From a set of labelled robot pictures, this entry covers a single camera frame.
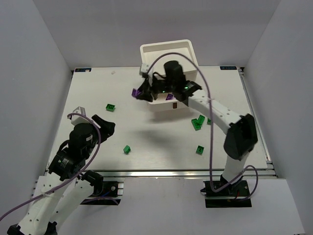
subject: gray wall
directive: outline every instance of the gray wall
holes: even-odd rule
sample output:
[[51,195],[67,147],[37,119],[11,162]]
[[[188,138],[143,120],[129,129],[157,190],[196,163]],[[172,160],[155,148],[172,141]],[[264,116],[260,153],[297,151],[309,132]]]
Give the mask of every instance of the gray wall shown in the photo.
[[244,66],[279,0],[34,0],[70,68],[141,64],[142,44],[189,39],[200,65]]
[[246,67],[246,82],[280,177],[313,234],[313,1],[281,1]]
[[[70,71],[32,0],[0,1],[0,214],[30,198],[45,170]],[[25,215],[0,222],[0,234]]]

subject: white box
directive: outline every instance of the white box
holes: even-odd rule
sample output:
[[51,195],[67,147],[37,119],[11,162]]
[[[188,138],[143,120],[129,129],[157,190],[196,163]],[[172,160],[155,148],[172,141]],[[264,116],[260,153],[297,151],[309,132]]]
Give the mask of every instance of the white box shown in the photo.
[[[178,40],[164,43],[145,44],[140,47],[141,60],[143,63],[152,64],[159,56],[168,52],[179,52],[189,59],[191,59],[196,65],[198,65],[194,49],[190,40]],[[161,58],[155,65],[153,70],[165,75],[163,65],[171,60],[176,60],[182,66],[186,80],[195,81],[198,71],[195,67],[187,61],[185,58],[179,55],[167,55]],[[186,105],[177,101],[176,99],[165,100],[167,93],[159,94],[157,100],[148,102],[149,110],[152,112],[172,110],[185,108]]]

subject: black tag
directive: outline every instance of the black tag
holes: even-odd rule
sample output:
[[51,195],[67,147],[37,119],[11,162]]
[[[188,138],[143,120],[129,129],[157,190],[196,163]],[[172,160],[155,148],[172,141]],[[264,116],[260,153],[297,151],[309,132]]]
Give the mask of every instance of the black tag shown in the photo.
[[237,70],[236,66],[220,66],[221,70]]
[[80,69],[75,69],[75,72],[91,72],[91,68],[80,68]]

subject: green lego brick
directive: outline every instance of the green lego brick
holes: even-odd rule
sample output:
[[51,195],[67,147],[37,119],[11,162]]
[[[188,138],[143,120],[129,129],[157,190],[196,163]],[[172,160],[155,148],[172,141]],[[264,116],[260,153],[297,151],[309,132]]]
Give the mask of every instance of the green lego brick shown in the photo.
[[204,120],[205,120],[205,116],[200,115],[198,118],[198,123],[200,126],[202,126],[202,124],[204,123]]
[[124,153],[128,154],[131,151],[131,148],[128,145],[126,145],[123,151]]
[[113,112],[115,109],[115,105],[112,105],[112,104],[107,104],[106,106],[106,110],[110,111],[110,112]]
[[202,155],[203,150],[204,150],[204,147],[202,147],[202,146],[200,146],[200,145],[199,145],[199,146],[197,147],[197,151],[196,151],[196,153],[198,153],[198,154]]
[[194,129],[195,129],[196,131],[198,131],[198,130],[201,129],[201,126],[199,125],[197,119],[192,119],[192,120],[191,120],[191,123],[192,123],[192,125],[194,126]]

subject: purple cable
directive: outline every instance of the purple cable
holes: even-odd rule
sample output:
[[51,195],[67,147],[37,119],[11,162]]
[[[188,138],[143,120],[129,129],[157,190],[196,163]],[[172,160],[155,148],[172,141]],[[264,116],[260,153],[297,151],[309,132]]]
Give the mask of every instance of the purple cable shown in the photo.
[[238,179],[239,177],[241,177],[243,175],[243,173],[249,168],[249,167],[252,167],[254,170],[255,170],[255,173],[256,173],[256,184],[255,184],[255,187],[252,191],[252,193],[250,193],[250,195],[244,199],[241,199],[241,200],[246,200],[248,199],[256,190],[256,187],[258,185],[258,172],[256,170],[256,168],[252,165],[247,165],[243,171],[241,173],[239,173],[234,179],[232,179],[231,181],[229,181],[227,184],[223,185],[222,187],[218,188],[218,189],[214,189],[214,185],[213,185],[213,169],[212,169],[212,165],[213,165],[213,126],[214,126],[214,120],[213,120],[213,111],[212,111],[212,99],[211,99],[211,93],[210,93],[210,89],[209,89],[209,85],[203,75],[203,73],[201,72],[201,70],[199,69],[199,67],[191,60],[189,59],[187,56],[181,54],[181,53],[178,53],[178,52],[169,52],[169,53],[165,53],[161,56],[159,56],[149,67],[149,69],[147,70],[146,73],[149,73],[149,71],[152,69],[152,67],[156,64],[156,62],[161,59],[162,57],[164,56],[167,56],[167,55],[180,55],[182,57],[184,57],[186,60],[188,60],[194,67],[195,69],[199,72],[201,78],[203,79],[204,81],[204,84],[205,84],[205,87],[206,87],[206,90],[207,90],[207,96],[209,98],[209,113],[210,113],[210,117],[211,117],[211,122],[212,122],[212,125],[211,125],[211,139],[210,139],[210,167],[209,167],[209,172],[210,172],[210,186],[211,186],[211,190],[213,192],[219,192],[221,190],[223,190],[224,188],[226,188],[227,186],[229,186],[231,183],[233,183],[236,179]]
[[[51,194],[52,192],[54,192],[54,191],[56,191],[56,190],[58,190],[58,189],[64,187],[65,185],[67,185],[67,184],[69,184],[71,181],[73,181],[77,176],[79,176],[79,174],[81,174],[84,170],[86,170],[86,168],[91,164],[91,162],[92,162],[93,159],[96,157],[96,155],[97,155],[97,153],[98,153],[98,151],[99,151],[100,143],[101,143],[101,134],[100,134],[100,130],[99,130],[98,126],[97,126],[96,124],[94,124],[94,122],[93,122],[90,118],[88,118],[88,117],[86,117],[86,116],[84,116],[84,115],[82,115],[82,114],[71,113],[71,114],[68,114],[67,117],[74,116],[74,115],[83,117],[84,119],[86,119],[87,121],[89,121],[89,122],[94,126],[94,128],[96,129],[97,134],[98,134],[98,146],[97,146],[97,148],[96,148],[96,150],[95,150],[93,156],[92,156],[91,159],[89,160],[89,162],[88,162],[76,175],[74,175],[72,178],[70,178],[69,180],[65,181],[64,183],[60,184],[59,186],[56,186],[56,187],[50,189],[49,191],[45,192],[44,194]],[[23,202],[23,203],[20,204],[20,205],[18,205],[18,206],[16,206],[16,207],[12,208],[11,210],[9,210],[8,212],[6,212],[4,215],[2,215],[2,216],[0,217],[0,222],[1,222],[6,216],[8,216],[10,213],[12,213],[13,211],[16,211],[17,209],[19,209],[19,208],[21,208],[21,207],[23,207],[23,206],[25,206],[25,205],[27,205],[27,204],[29,204],[29,203],[31,203],[31,202],[37,200],[37,199],[40,199],[40,198],[42,198],[43,196],[44,196],[43,194],[38,195],[38,196],[33,197],[32,199],[30,199],[30,200],[28,200],[28,201],[26,201],[26,202]]]
[[92,201],[96,201],[96,200],[101,200],[101,199],[109,199],[109,200],[114,201],[115,204],[119,205],[119,203],[112,197],[95,197],[95,198],[92,198],[90,200],[84,201],[83,204],[88,203],[88,202],[92,202]]

